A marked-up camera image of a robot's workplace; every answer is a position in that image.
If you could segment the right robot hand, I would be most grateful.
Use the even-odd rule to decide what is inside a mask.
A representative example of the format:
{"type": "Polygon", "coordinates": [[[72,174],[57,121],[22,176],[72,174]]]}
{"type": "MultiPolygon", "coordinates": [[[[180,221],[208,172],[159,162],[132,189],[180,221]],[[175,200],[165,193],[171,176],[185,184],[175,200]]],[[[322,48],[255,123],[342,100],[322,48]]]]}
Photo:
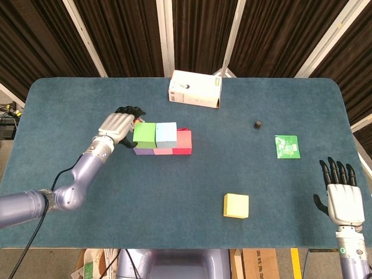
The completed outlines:
{"type": "Polygon", "coordinates": [[[313,194],[316,208],[326,214],[338,226],[361,227],[365,222],[363,198],[357,185],[354,168],[329,157],[320,160],[327,204],[322,203],[317,194],[313,194]]]}

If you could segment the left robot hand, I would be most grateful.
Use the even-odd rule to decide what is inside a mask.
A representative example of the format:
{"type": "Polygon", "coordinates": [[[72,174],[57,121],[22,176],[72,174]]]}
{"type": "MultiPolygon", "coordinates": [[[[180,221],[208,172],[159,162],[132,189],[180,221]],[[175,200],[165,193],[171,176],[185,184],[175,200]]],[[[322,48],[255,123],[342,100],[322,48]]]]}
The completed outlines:
{"type": "Polygon", "coordinates": [[[138,143],[129,141],[126,136],[128,132],[133,131],[135,122],[144,115],[146,112],[137,106],[119,107],[98,128],[98,135],[111,138],[115,145],[122,144],[127,148],[135,148],[138,143]]]}

